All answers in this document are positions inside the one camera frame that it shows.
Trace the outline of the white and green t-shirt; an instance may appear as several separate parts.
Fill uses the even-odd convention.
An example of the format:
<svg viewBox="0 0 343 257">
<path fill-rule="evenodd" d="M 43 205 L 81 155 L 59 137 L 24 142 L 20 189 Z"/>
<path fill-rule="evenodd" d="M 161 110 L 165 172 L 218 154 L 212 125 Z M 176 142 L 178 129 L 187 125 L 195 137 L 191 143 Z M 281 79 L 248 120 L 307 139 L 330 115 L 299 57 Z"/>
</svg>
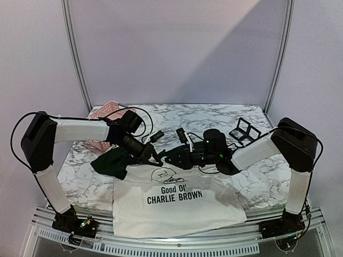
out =
<svg viewBox="0 0 343 257">
<path fill-rule="evenodd" d="M 114 180 L 116 236 L 181 237 L 247 219 L 230 179 L 220 173 L 182 170 L 167 163 L 142 165 L 118 147 L 100 155 L 91 166 Z"/>
</svg>

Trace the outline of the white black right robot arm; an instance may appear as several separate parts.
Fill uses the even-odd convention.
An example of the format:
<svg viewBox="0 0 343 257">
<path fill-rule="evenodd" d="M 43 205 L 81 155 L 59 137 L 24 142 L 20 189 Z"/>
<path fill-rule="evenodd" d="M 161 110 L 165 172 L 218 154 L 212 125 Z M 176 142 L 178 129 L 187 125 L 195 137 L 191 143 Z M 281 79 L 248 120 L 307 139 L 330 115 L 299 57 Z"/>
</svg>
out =
<svg viewBox="0 0 343 257">
<path fill-rule="evenodd" d="M 209 129 L 203 133 L 203 140 L 194 146 L 178 146 L 162 151 L 159 156 L 183 170 L 214 164 L 220 173 L 233 176 L 259 161 L 281 154 L 291 170 L 288 199 L 282 217 L 261 222 L 259 232 L 264 239 L 287 235 L 297 241 L 309 228 L 302 213 L 311 217 L 307 196 L 312 172 L 320 157 L 317 147 L 322 145 L 313 133 L 285 117 L 269 132 L 235 150 L 227 145 L 222 132 Z"/>
</svg>

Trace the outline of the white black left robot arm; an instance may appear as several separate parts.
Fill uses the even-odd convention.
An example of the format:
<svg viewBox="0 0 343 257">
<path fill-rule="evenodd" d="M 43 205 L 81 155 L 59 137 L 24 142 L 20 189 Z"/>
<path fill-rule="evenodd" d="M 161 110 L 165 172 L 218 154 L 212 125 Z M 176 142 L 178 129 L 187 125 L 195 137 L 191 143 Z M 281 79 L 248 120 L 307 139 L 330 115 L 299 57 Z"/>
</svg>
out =
<svg viewBox="0 0 343 257">
<path fill-rule="evenodd" d="M 81 219 L 65 196 L 53 167 L 54 145 L 63 141 L 104 141 L 117 145 L 140 164 L 162 166 L 151 143 L 142 143 L 133 134 L 142 118 L 128 110 L 121 118 L 55 117 L 44 111 L 33 113 L 21 140 L 21 148 L 31 172 L 55 212 L 52 227 L 71 235 L 95 238 L 99 224 L 92 217 Z"/>
</svg>

